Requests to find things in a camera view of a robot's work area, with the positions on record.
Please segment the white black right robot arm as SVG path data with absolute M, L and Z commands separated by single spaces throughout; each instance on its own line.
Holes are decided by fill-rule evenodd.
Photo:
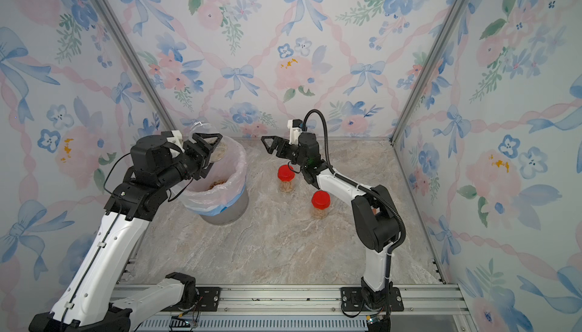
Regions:
M 335 170 L 321 155 L 316 135 L 305 132 L 290 141 L 263 136 L 270 154 L 300 167 L 306 182 L 351 207 L 356 233 L 366 249 L 362 297 L 372 310 L 389 310 L 393 251 L 406 239 L 406 226 L 387 188 L 360 184 Z

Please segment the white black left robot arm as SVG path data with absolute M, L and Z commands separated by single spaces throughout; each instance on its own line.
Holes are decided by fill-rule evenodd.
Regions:
M 157 285 L 113 303 L 112 293 L 137 242 L 171 188 L 198 181 L 212 169 L 221 134 L 179 131 L 141 138 L 131 148 L 133 165 L 112 191 L 85 259 L 51 311 L 35 315 L 31 331 L 134 331 L 168 307 L 194 310 L 201 298 L 196 279 L 173 272 Z

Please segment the clear jar with peanuts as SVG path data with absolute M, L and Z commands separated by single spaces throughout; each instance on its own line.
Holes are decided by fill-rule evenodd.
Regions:
M 291 182 L 281 182 L 279 180 L 279 189 L 283 193 L 289 193 L 294 190 L 294 180 Z
M 326 218 L 331 205 L 330 194 L 325 191 L 316 191 L 312 196 L 311 215 L 315 219 Z

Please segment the red jar lid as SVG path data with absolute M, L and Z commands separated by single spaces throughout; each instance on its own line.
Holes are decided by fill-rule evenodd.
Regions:
M 282 165 L 277 170 L 277 177 L 281 182 L 291 182 L 296 176 L 295 171 L 289 165 Z
M 312 206 L 317 210 L 326 210 L 330 207 L 330 194 L 325 191 L 317 191 L 312 196 Z

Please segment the pink trash bag liner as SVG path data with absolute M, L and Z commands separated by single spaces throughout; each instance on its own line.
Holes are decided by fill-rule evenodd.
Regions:
M 248 162 L 242 144 L 223 136 L 227 152 L 222 160 L 213 164 L 206 178 L 198 181 L 182 181 L 172 188 L 172 192 L 181 195 L 177 198 L 187 210 L 197 215 L 216 215 L 230 204 L 246 189 Z M 227 183 L 209 191 L 209 186 L 217 180 Z

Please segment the metal mesh trash bin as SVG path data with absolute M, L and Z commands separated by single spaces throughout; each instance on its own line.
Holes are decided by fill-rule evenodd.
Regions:
M 246 212 L 249 205 L 249 193 L 243 189 L 241 194 L 230 204 L 216 215 L 200 215 L 200 217 L 209 224 L 227 225 L 241 218 Z

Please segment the aluminium corner post left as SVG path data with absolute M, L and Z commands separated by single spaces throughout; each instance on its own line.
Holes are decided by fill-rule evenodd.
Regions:
M 162 103 L 162 99 L 158 95 L 156 89 L 152 86 L 152 82 L 149 80 L 149 76 L 146 73 L 146 69 L 140 62 L 136 50 L 133 48 L 130 39 L 124 32 L 122 24 L 119 21 L 118 17 L 115 15 L 115 12 L 113 11 L 109 1 L 108 0 L 91 0 L 91 1 L 95 5 L 95 8 L 98 10 L 101 17 L 104 19 L 104 22 L 109 27 L 109 30 L 111 31 L 112 36 L 115 40 L 115 44 L 120 50 L 121 55 L 123 56 L 125 62 L 127 63 L 130 71 L 132 71 L 137 82 L 141 86 L 142 91 L 148 97 L 149 102 L 152 105 L 153 109 L 159 115 L 159 118 L 163 126 L 165 126 L 167 130 L 177 130 L 176 124 L 174 123 L 173 119 L 171 118 L 170 114 L 168 113 L 167 109 Z

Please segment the aluminium corner post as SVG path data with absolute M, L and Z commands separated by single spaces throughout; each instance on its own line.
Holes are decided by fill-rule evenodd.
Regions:
M 462 11 L 465 9 L 469 0 L 454 0 L 450 10 L 447 13 L 443 21 L 443 27 L 440 29 L 438 35 L 435 38 L 432 48 L 428 52 L 427 62 L 425 67 L 421 71 L 418 80 L 415 82 L 415 86 L 412 88 L 412 92 L 407 99 L 403 112 L 399 117 L 399 122 L 394 129 L 390 143 L 392 146 L 397 145 L 400 138 L 405 132 L 406 123 L 415 109 L 415 105 L 419 98 L 421 97 L 424 87 L 427 85 L 429 77 L 431 76 L 433 70 L 437 67 L 438 62 L 448 45 L 450 37 L 452 35 L 453 29 L 455 28 L 457 22 L 462 15 Z
M 146 69 L 140 62 L 136 50 L 133 48 L 130 39 L 124 32 L 122 24 L 119 21 L 118 17 L 115 15 L 115 12 L 113 11 L 109 1 L 108 0 L 91 0 L 91 1 L 95 5 L 95 8 L 98 10 L 101 17 L 104 19 L 104 22 L 109 27 L 109 30 L 111 31 L 112 36 L 115 40 L 115 44 L 120 50 L 121 55 L 123 56 L 125 62 L 127 63 L 130 71 L 132 71 L 137 82 L 141 86 L 142 91 L 148 97 L 149 102 L 152 105 L 153 109 L 159 115 L 159 118 L 163 126 L 165 126 L 167 130 L 177 130 L 176 124 L 174 123 L 173 119 L 171 118 L 170 114 L 168 113 L 167 109 L 162 103 L 162 99 L 158 95 L 156 89 L 152 86 L 152 82 L 149 80 L 149 76 L 146 73 Z

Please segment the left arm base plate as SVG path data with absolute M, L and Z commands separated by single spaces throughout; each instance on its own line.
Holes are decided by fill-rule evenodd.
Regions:
M 222 289 L 220 287 L 197 287 L 194 296 L 186 302 L 171 306 L 179 312 L 217 312 Z

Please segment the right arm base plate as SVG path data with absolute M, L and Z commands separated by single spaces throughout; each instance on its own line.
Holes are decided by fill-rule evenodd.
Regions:
M 397 287 L 374 292 L 366 287 L 341 287 L 340 301 L 344 312 L 403 312 L 403 298 Z

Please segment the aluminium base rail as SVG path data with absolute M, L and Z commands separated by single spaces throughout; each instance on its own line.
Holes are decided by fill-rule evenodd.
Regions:
M 455 284 L 396 285 L 390 311 L 360 307 L 359 287 L 339 285 L 199 286 L 189 312 L 169 307 L 140 331 L 475 331 Z

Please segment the aluminium corner post right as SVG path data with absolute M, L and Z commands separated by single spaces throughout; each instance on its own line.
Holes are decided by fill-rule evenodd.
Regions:
M 440 29 L 438 35 L 435 38 L 432 48 L 428 52 L 427 62 L 425 67 L 421 71 L 418 80 L 415 82 L 415 86 L 412 88 L 412 92 L 407 99 L 403 112 L 399 117 L 399 122 L 394 129 L 390 143 L 392 146 L 397 145 L 400 138 L 405 132 L 406 123 L 415 109 L 415 105 L 419 98 L 421 97 L 424 87 L 427 85 L 429 77 L 431 76 L 433 70 L 437 67 L 438 62 L 448 45 L 450 37 L 452 35 L 453 29 L 455 28 L 457 22 L 462 15 L 462 11 L 465 9 L 469 0 L 454 0 L 450 10 L 447 13 L 443 21 L 443 27 Z

